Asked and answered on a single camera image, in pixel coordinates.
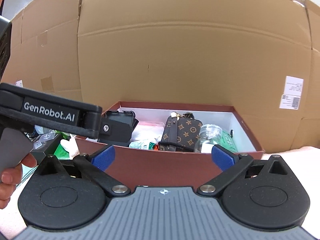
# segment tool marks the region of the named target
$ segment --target blue gripper pad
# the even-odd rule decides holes
[[[211,158],[222,171],[225,171],[239,161],[237,155],[218,144],[212,147]]]
[[[91,163],[98,169],[105,171],[115,160],[116,150],[113,145],[111,145],[104,147],[100,153],[96,152],[94,155],[96,156],[92,158]]]

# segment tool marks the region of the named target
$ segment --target gray gripper body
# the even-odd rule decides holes
[[[314,240],[301,227],[253,230],[233,221],[218,201],[191,187],[137,187],[114,198],[89,225],[65,232],[28,227],[15,240]]]

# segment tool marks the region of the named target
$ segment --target finger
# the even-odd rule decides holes
[[[0,200],[0,209],[4,209],[8,205],[9,201],[10,201],[10,198],[6,200]]]
[[[2,172],[1,181],[5,184],[19,184],[22,180],[22,165],[15,168],[8,168]]]
[[[16,187],[16,185],[0,183],[0,200],[6,200],[11,197]]]
[[[28,154],[24,159],[21,161],[23,165],[26,165],[30,168],[36,167],[37,160],[32,156],[32,154]]]

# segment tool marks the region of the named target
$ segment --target silver screw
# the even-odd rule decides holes
[[[108,130],[109,130],[109,125],[105,125],[104,127],[103,127],[103,130],[105,131],[105,132],[107,132]]]
[[[116,185],[116,186],[113,186],[112,187],[112,191],[114,192],[114,193],[125,193],[125,192],[127,192],[127,190],[128,190],[128,187],[127,186],[125,186],[125,185]]]
[[[200,190],[203,192],[203,193],[212,193],[216,190],[216,187],[215,186],[212,186],[212,185],[202,185],[200,187]]]

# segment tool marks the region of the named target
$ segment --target qr code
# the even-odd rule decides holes
[[[300,98],[293,98],[292,100],[292,108],[299,108]]]

